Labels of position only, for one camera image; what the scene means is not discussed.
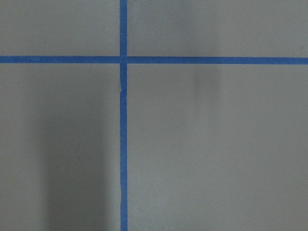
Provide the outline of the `brown paper table cover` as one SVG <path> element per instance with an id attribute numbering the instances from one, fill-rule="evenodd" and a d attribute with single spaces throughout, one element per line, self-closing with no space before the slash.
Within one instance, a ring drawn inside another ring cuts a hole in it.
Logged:
<path id="1" fill-rule="evenodd" d="M 131 56 L 308 54 L 305 0 L 130 0 Z M 120 230 L 118 64 L 0 66 L 0 228 Z M 305 231 L 306 65 L 129 64 L 131 231 Z"/>

